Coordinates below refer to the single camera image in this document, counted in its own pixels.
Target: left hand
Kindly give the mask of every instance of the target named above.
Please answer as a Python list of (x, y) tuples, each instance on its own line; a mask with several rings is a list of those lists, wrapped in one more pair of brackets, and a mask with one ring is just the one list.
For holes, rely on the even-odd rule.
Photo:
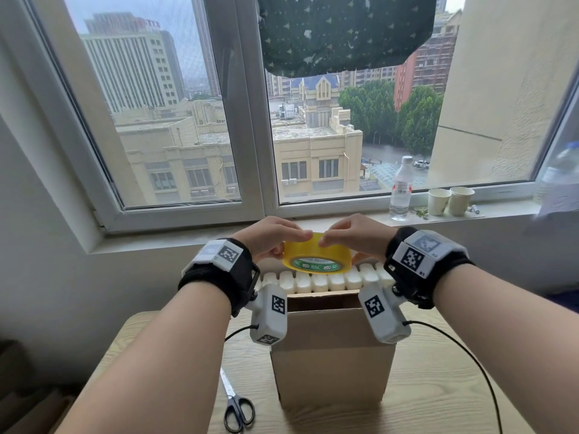
[(249, 248), (254, 262), (266, 257), (281, 259), (284, 241), (305, 242), (312, 238), (311, 230), (302, 230), (295, 222), (268, 216), (235, 233), (232, 238)]

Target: white paper cup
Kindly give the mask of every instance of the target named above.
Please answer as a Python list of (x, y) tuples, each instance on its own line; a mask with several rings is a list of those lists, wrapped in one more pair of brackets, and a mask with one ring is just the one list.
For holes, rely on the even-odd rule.
[(429, 190), (429, 215), (442, 216), (446, 204), (451, 197), (451, 191), (447, 189)]
[(451, 215), (464, 216), (473, 195), (474, 190), (468, 187), (451, 187), (451, 199), (448, 201), (448, 211)]

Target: car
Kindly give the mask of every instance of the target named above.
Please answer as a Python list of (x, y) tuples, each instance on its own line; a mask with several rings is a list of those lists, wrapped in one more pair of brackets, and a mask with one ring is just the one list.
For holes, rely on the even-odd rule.
[(416, 160), (414, 162), (414, 167), (418, 167), (419, 169), (430, 169), (430, 160)]

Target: white window sill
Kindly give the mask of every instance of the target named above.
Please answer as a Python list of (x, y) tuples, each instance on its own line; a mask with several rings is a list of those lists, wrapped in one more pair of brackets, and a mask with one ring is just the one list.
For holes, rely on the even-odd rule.
[[(540, 206), (532, 200), (496, 201), (493, 203), (477, 204), (477, 207), (480, 210), (479, 215), (467, 212), (463, 218), (451, 219), (450, 217), (438, 218), (436, 216), (430, 216), (428, 220), (424, 220), (413, 213), (409, 213), (404, 222), (398, 222), (391, 219), (388, 212), (370, 213), (368, 216), (386, 225), (410, 225), (428, 229), (428, 225), (433, 223), (465, 222), (467, 220), (480, 218), (536, 215), (540, 209)], [(343, 216), (301, 219), (297, 220), (296, 223), (304, 230), (323, 232), (342, 218)], [(196, 230), (168, 233), (141, 234), (126, 237), (106, 237), (91, 251), (91, 254), (119, 253), (170, 247), (201, 247), (206, 244), (207, 241), (231, 236), (247, 225), (250, 224), (199, 228)]]

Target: yellow packing tape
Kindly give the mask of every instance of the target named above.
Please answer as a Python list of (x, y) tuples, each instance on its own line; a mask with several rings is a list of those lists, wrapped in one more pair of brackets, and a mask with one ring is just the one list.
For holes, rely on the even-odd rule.
[(296, 271), (310, 274), (341, 274), (352, 267), (352, 254), (348, 247), (318, 246), (324, 233), (314, 233), (307, 242), (286, 242), (283, 263)]

